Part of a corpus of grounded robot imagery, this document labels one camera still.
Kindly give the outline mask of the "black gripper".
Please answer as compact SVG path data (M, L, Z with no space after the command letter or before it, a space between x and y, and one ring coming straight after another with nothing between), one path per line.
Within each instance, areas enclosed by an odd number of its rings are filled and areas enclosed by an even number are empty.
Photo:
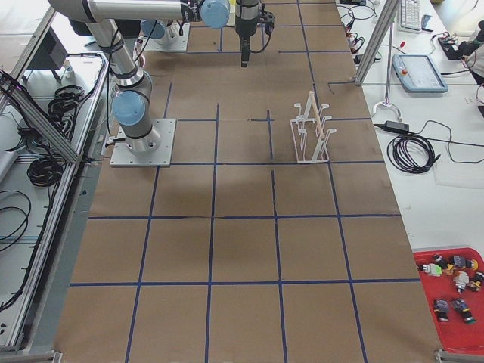
M267 35L275 27L275 15L265 9L257 0L237 0L235 6L235 30L240 38L240 65L247 67L250 60L250 37L256 33L259 24L265 26Z

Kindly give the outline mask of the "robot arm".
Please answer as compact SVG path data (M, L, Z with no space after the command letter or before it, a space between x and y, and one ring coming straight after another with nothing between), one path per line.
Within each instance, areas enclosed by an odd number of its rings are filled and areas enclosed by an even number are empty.
M141 31L160 44L171 44L178 37L178 29L172 21L141 20Z
M228 1L52 1L51 6L71 20L85 23L98 47L110 58L119 93L112 111L125 135L125 150L135 158L151 157L162 147L166 136L149 117L152 80L126 47L117 20L180 20L204 22L213 29L227 25L235 15L241 65L249 63L250 39L259 24L270 34L275 16L259 1L238 1L234 9Z

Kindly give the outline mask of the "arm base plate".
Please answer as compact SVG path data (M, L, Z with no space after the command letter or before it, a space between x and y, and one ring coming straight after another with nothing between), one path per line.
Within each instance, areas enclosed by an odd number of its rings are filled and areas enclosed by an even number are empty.
M145 42L145 51L185 52L188 46L190 25L181 27L177 22L161 20L142 20L141 31L144 37L150 35Z
M169 167L172 160L172 148L175 137L176 119L152 119L150 134L141 139L126 137L119 128L116 142L110 158L113 167Z

